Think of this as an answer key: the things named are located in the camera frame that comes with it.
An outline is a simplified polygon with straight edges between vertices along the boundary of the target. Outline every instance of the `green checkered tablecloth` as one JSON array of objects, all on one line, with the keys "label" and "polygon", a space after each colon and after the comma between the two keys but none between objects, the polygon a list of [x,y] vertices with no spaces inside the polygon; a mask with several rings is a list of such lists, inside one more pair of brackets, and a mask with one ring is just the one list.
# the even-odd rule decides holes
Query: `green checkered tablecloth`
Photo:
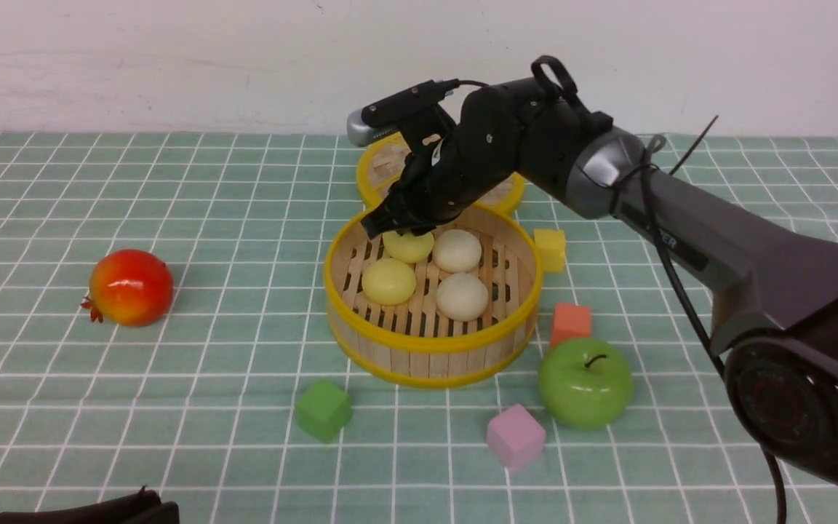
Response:
[{"label": "green checkered tablecloth", "polygon": [[[692,137],[658,153],[673,165]],[[650,246],[527,186],[516,218],[563,229],[538,337],[496,378],[396,388],[333,342],[328,243],[362,209],[362,152],[336,136],[0,134],[0,511],[157,488],[187,524],[774,522],[771,479],[728,407]],[[838,239],[838,139],[711,138],[679,176],[787,228]],[[160,324],[90,324],[93,265],[123,247],[172,267]],[[701,311],[709,296],[685,276]],[[550,306],[594,311],[628,355],[634,404],[607,430],[556,427],[535,371]],[[318,378],[354,418],[323,445],[292,423]],[[521,402],[548,428],[507,475],[485,424]],[[786,467],[789,522],[838,522],[838,488]]]}]

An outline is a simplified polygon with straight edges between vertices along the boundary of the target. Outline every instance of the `apple stem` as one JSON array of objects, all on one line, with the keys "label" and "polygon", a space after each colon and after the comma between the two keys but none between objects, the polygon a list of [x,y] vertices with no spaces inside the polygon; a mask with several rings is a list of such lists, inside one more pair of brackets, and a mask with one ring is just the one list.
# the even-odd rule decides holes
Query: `apple stem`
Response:
[{"label": "apple stem", "polygon": [[593,364],[593,362],[596,362],[596,361],[598,361],[598,360],[599,360],[599,359],[601,359],[601,358],[606,358],[606,355],[597,355],[597,356],[593,357],[591,360],[589,360],[589,361],[588,361],[588,362],[584,365],[584,367],[585,367],[585,368],[588,368],[588,369],[589,369],[589,368],[591,368],[591,365]]}]

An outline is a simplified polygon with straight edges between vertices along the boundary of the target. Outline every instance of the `robotic arm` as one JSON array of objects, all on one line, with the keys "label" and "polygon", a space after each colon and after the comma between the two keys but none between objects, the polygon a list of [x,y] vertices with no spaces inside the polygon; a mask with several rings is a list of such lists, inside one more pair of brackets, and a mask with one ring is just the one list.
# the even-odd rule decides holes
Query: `robotic arm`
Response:
[{"label": "robotic arm", "polygon": [[[439,102],[468,84],[479,89],[456,124]],[[658,250],[775,484],[781,474],[772,455],[838,485],[838,243],[783,229],[659,170],[651,156],[664,139],[646,146],[611,116],[588,110],[555,57],[539,57],[531,77],[502,84],[418,84],[348,120],[356,146],[393,132],[410,155],[362,221],[370,238],[449,223],[513,172],[582,218],[622,221]],[[672,259],[712,291],[711,334]],[[719,356],[727,353],[724,368]]]}]

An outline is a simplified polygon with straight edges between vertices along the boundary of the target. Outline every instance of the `black cable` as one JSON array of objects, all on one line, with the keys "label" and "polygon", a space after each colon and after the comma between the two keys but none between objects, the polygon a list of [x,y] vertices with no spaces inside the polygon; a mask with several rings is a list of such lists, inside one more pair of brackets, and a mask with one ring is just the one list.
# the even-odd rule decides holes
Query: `black cable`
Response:
[{"label": "black cable", "polygon": [[490,84],[485,82],[478,82],[477,80],[458,80],[459,86],[477,86],[477,87],[489,87]]},{"label": "black cable", "polygon": [[[692,152],[694,152],[696,146],[701,143],[701,140],[703,140],[709,128],[711,128],[715,121],[716,117],[711,120],[711,123],[709,123],[704,132],[698,136],[698,139],[696,139],[691,145],[688,152],[686,152],[674,168],[671,169],[669,175],[674,175],[679,167],[685,163],[685,160],[688,159]],[[665,140],[664,137],[656,135],[653,137],[652,143],[661,143],[661,145],[664,145],[663,140]],[[674,289],[675,295],[678,296],[678,302],[681,302],[681,307],[684,308],[687,318],[691,322],[696,335],[698,335],[698,338],[701,339],[701,344],[706,350],[709,348],[709,345],[711,345],[711,339],[709,339],[707,330],[704,328],[701,319],[694,310],[694,305],[692,305],[687,293],[685,292],[685,286],[682,285],[681,279],[678,278],[678,274],[674,270],[674,265],[671,262],[671,255],[669,255],[668,248],[666,248],[664,239],[662,239],[661,236],[661,229],[658,226],[658,218],[655,216],[655,200],[652,198],[652,174],[655,170],[661,170],[658,166],[655,166],[655,164],[651,162],[651,156],[655,150],[654,146],[647,147],[645,152],[642,154],[642,161],[639,163],[639,166],[629,172],[621,182],[625,183],[632,175],[639,173],[639,183],[642,185],[642,205],[645,207],[645,215],[649,221],[649,233],[652,236],[652,245],[655,246],[655,251],[658,252],[658,257],[661,259],[661,264],[665,269],[666,275],[668,275],[671,287]],[[716,368],[719,378],[722,379],[722,381],[725,381],[725,367],[724,364],[722,364],[722,361],[712,354],[709,354],[709,352],[708,356],[709,360],[711,360],[713,366]],[[772,481],[775,484],[775,503],[778,505],[778,524],[785,524],[788,520],[788,502],[787,495],[784,490],[784,478],[781,477],[781,468],[778,466],[778,459],[765,450],[765,448],[762,448],[762,455],[765,456],[765,461],[768,464],[768,470],[771,473]]]}]

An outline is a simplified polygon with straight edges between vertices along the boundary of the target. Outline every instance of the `pink cube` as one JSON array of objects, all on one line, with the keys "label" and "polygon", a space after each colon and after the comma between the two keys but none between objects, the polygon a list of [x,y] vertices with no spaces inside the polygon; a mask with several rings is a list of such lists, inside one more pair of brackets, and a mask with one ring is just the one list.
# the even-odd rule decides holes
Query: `pink cube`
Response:
[{"label": "pink cube", "polygon": [[545,428],[516,404],[487,424],[487,445],[510,473],[525,468],[545,450]]}]

